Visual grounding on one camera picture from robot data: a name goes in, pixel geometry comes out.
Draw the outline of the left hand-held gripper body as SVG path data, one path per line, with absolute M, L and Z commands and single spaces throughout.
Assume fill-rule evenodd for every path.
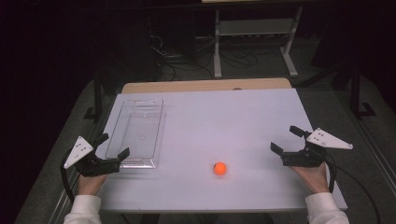
M 96 156 L 97 145 L 79 136 L 64 161 L 64 169 L 74 166 L 85 177 L 108 175 L 120 170 L 120 159 L 101 159 Z

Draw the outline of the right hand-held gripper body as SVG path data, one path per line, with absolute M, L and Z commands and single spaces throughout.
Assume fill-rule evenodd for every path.
M 283 150 L 280 158 L 284 166 L 318 167 L 325 162 L 327 148 L 350 150 L 353 145 L 317 128 L 304 138 L 303 149 L 294 152 Z

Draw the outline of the clear plastic box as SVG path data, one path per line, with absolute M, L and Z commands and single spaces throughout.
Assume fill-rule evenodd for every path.
M 106 158 L 116 158 L 128 148 L 130 154 L 121 162 L 122 169 L 157 168 L 164 117 L 163 99 L 123 101 L 117 120 L 107 125 Z

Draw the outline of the orange ball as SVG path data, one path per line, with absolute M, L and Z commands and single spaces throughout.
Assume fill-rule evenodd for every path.
M 225 175 L 227 172 L 227 166 L 223 162 L 216 162 L 213 167 L 213 171 L 216 175 Z

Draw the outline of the person's left hand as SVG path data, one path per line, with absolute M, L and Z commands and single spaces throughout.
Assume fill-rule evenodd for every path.
M 86 177 L 81 175 L 78 178 L 78 195 L 95 196 L 105 183 L 106 178 L 107 175 L 99 175 L 94 177 Z

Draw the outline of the person's right hand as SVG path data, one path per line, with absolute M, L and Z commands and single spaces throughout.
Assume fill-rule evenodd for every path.
M 291 166 L 290 169 L 305 182 L 313 194 L 330 191 L 327 182 L 326 164 L 324 162 L 318 167 Z

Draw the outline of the black metal stand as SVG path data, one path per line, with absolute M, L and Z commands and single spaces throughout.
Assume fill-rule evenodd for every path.
M 96 72 L 93 79 L 93 101 L 94 105 L 86 110 L 83 118 L 92 119 L 93 122 L 97 122 L 103 112 L 102 85 L 99 72 Z
M 351 75 L 351 90 L 350 90 L 350 109 L 353 115 L 357 119 L 362 117 L 375 116 L 374 110 L 368 103 L 364 103 L 360 100 L 361 96 L 361 72 L 356 63 L 352 66 Z

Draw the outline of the white metal stand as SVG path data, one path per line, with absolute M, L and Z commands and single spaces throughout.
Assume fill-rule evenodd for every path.
M 287 35 L 289 37 L 288 41 L 279 50 L 290 76 L 297 77 L 298 72 L 290 57 L 290 49 L 302 12 L 303 7 L 298 7 L 292 18 L 224 21 L 220 18 L 220 12 L 217 10 L 215 17 L 215 51 L 213 56 L 214 77 L 221 78 L 219 38 L 233 35 Z

